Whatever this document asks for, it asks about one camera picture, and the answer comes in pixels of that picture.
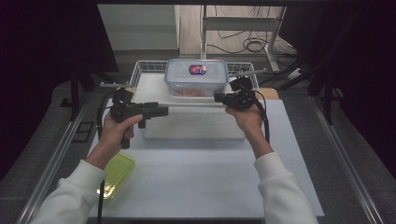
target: container lid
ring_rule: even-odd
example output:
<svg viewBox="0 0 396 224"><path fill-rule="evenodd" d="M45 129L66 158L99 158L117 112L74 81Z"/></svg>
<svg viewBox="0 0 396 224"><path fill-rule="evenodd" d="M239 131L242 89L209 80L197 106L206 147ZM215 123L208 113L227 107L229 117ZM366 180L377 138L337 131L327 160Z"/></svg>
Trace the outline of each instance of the container lid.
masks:
<svg viewBox="0 0 396 224"><path fill-rule="evenodd" d="M173 59L166 65L167 83L228 83L227 64L221 60Z"/></svg>

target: dark background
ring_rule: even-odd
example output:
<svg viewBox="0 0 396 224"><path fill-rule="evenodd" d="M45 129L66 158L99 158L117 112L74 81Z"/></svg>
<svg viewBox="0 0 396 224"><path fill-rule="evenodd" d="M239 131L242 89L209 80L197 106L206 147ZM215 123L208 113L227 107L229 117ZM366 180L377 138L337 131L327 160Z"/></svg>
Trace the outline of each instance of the dark background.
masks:
<svg viewBox="0 0 396 224"><path fill-rule="evenodd" d="M19 157L43 119L53 89L77 74L118 71L93 2L2 1L0 6L1 170Z"/></svg>
<svg viewBox="0 0 396 224"><path fill-rule="evenodd" d="M340 105L396 177L396 6L361 1L331 69ZM279 35L308 66L319 63L349 8L288 7Z"/></svg>

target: metal rail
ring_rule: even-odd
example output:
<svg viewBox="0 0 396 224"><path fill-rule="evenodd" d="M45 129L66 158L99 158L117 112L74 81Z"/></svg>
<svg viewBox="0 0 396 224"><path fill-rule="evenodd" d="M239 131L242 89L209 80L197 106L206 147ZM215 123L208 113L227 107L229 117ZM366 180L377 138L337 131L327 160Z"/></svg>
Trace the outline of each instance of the metal rail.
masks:
<svg viewBox="0 0 396 224"><path fill-rule="evenodd" d="M40 208L44 198L47 195L47 191L50 188L50 184L52 183L53 178L55 177L56 172L64 158L64 154L66 153L70 142L72 141L73 135L76 132L79 122L87 108L87 104L91 94L89 92L84 93L81 96L81 105L78 114L74 121L70 121L66 131L64 132L64 136L62 137L59 145L56 147L52 156L49 159L49 162L44 169L40 179L35 185L35 189L33 190L30 198L28 199L26 205L24 206L20 217L18 218L17 223L29 223L35 213Z"/></svg>
<svg viewBox="0 0 396 224"><path fill-rule="evenodd" d="M326 121L325 117L321 113L322 106L320 104L319 99L312 96L310 96L309 99L317 112L320 123L323 126L325 133L328 135L332 143L334 152L337 155L338 160L341 163L341 166L346 172L346 177L348 178L353 190L358 196L358 199L361 203L361 207L363 208L363 211L366 214L367 218L369 219L370 223L373 224L384 223L382 217L378 212L378 209L376 208L375 202L370 195L370 192L361 181L361 178L359 177L358 172L353 166L352 161L348 157L347 152L344 149L344 146L341 143L340 139L338 138L338 135L334 127L332 125L329 125L329 123Z"/></svg>

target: food container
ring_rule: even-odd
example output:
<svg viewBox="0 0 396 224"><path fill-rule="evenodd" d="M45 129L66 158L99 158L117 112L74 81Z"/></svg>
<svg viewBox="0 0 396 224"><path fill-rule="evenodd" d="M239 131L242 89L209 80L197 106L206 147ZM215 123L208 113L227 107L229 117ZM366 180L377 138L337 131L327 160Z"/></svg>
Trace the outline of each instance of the food container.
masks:
<svg viewBox="0 0 396 224"><path fill-rule="evenodd" d="M221 60L170 60L164 81L173 97L213 97L229 82L227 64Z"/></svg>
<svg viewBox="0 0 396 224"><path fill-rule="evenodd" d="M119 152L107 164L105 170L107 177L105 178L104 199L108 202L114 198L117 192L122 188L126 179L134 169L134 159Z"/></svg>

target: wall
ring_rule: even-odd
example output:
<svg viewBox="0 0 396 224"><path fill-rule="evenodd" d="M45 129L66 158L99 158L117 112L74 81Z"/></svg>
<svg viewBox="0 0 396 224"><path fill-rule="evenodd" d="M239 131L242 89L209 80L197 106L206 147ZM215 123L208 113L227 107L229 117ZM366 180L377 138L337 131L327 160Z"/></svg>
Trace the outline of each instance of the wall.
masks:
<svg viewBox="0 0 396 224"><path fill-rule="evenodd" d="M113 50L178 49L179 6L98 7Z"/></svg>

